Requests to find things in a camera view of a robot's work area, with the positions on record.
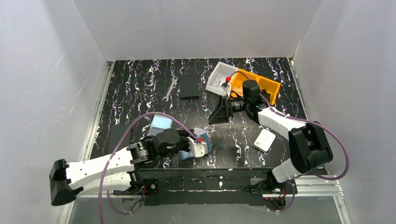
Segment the blue leather card holder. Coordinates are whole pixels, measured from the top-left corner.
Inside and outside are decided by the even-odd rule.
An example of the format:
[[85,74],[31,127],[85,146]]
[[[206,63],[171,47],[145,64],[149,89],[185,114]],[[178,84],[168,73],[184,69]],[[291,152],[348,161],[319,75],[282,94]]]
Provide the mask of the blue leather card holder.
[[194,134],[199,139],[199,143],[196,143],[194,138],[187,137],[189,152],[184,150],[180,151],[182,160],[200,158],[207,155],[212,150],[209,134],[205,129],[195,127]]

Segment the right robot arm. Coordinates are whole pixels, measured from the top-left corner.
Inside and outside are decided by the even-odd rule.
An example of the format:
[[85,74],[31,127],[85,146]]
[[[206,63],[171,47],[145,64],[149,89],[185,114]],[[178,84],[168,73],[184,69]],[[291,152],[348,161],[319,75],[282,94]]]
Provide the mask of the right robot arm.
[[265,184],[277,186],[333,160],[333,154],[322,129],[290,117],[279,115],[262,97],[255,80],[242,83],[243,96],[220,97],[217,107],[208,118],[210,125],[229,122],[235,112],[245,111],[255,123],[277,132],[289,142],[290,157],[267,172]]

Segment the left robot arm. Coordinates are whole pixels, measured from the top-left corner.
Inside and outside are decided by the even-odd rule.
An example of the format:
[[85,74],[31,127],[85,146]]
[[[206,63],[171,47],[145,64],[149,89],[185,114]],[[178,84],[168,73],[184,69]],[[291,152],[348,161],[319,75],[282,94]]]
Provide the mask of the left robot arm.
[[143,164],[160,156],[180,151],[190,152],[201,143],[194,130],[165,129],[157,135],[148,135],[139,142],[124,145],[114,155],[108,154],[92,160],[54,162],[50,174],[50,203],[60,206],[78,197],[100,191],[121,191],[138,194],[145,186],[137,173]]

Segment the yellow bin middle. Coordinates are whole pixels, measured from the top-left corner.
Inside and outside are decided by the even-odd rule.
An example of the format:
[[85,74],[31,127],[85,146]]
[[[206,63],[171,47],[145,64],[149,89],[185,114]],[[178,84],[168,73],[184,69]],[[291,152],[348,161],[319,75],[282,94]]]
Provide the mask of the yellow bin middle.
[[257,74],[248,72],[243,69],[237,69],[231,76],[228,86],[226,87],[226,96],[230,98],[243,97],[242,84],[247,80],[256,80]]

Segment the yellow bin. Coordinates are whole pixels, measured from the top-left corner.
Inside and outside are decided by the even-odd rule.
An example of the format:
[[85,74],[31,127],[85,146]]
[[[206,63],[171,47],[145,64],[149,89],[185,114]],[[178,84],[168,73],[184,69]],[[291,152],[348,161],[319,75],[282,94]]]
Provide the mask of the yellow bin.
[[281,84],[261,76],[257,79],[257,83],[261,90],[265,90],[269,94],[269,103],[271,105],[275,105],[276,97],[280,90]]
[[237,69],[231,76],[228,86],[226,87],[226,96],[230,98],[243,97],[242,84],[247,80],[256,80],[257,74],[248,72],[243,69]]

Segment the yellow bin right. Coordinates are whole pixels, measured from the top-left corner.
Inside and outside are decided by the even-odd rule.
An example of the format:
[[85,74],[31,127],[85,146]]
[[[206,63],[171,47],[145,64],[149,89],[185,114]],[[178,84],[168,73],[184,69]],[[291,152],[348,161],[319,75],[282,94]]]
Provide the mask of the yellow bin right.
[[269,94],[269,103],[271,105],[275,105],[276,97],[280,90],[281,84],[261,76],[257,79],[257,83],[261,90],[265,90]]

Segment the white square box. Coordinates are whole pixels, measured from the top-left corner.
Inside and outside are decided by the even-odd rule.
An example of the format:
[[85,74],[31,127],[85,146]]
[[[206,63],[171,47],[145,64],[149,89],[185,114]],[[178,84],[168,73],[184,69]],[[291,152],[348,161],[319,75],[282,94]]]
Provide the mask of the white square box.
[[275,140],[275,135],[266,130],[262,129],[256,140],[254,141],[254,148],[262,151],[262,152],[267,152],[271,148],[272,143]]

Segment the white storage bin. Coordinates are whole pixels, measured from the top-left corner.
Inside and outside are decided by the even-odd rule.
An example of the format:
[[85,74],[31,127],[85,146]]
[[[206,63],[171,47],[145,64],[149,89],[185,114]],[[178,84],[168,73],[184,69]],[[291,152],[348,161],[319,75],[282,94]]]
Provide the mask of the white storage bin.
[[225,96],[225,91],[220,87],[227,76],[231,76],[238,68],[226,63],[218,62],[213,72],[210,74],[205,89],[219,96]]

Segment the black flat box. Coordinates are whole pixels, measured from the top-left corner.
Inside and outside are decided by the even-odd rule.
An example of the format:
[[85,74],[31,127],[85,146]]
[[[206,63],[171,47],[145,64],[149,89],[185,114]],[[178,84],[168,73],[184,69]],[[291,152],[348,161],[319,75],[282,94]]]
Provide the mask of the black flat box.
[[181,76],[179,78],[181,100],[198,99],[198,78],[196,76]]

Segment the black flat plate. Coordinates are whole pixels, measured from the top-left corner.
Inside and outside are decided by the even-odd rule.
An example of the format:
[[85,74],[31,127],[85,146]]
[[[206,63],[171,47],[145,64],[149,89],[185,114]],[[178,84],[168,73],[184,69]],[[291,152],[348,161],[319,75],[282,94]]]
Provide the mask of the black flat plate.
[[[128,127],[129,127],[129,124],[118,124],[118,125],[112,125],[110,127],[109,146],[108,146],[108,151],[107,151],[108,154],[111,154],[113,152],[113,150],[118,145],[120,139],[122,138],[123,134],[126,132]],[[118,148],[118,151],[129,146],[130,136],[131,136],[131,131],[128,131],[126,137],[121,142],[120,147]]]

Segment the silver wrench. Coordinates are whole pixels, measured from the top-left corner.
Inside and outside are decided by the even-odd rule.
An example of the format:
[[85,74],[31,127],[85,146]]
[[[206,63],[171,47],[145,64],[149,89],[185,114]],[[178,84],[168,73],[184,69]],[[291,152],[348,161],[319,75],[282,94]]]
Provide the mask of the silver wrench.
[[162,98],[162,100],[164,102],[168,102],[170,93],[171,93],[172,89],[174,88],[175,84],[177,83],[177,81],[178,81],[177,77],[172,77],[170,87],[168,88],[166,95]]

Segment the aluminium frame rail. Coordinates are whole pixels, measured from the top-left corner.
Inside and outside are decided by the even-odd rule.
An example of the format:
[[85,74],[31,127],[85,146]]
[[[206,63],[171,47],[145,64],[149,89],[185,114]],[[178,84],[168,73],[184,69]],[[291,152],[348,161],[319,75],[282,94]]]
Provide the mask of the aluminium frame rail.
[[[94,108],[93,116],[88,128],[87,136],[83,145],[83,151],[81,153],[81,156],[79,158],[79,161],[85,161],[88,160],[92,154],[92,148],[93,144],[95,141],[95,136],[96,132],[100,123],[100,118],[104,106],[104,102],[106,99],[106,93],[108,90],[109,83],[111,81],[111,75],[113,72],[114,68],[114,61],[107,62],[107,71],[104,76],[103,83],[101,85],[100,91],[99,91],[99,96]],[[63,205],[59,218],[58,218],[58,224],[68,224],[70,221],[71,213],[73,210],[73,205],[74,202],[71,202],[69,204]]]

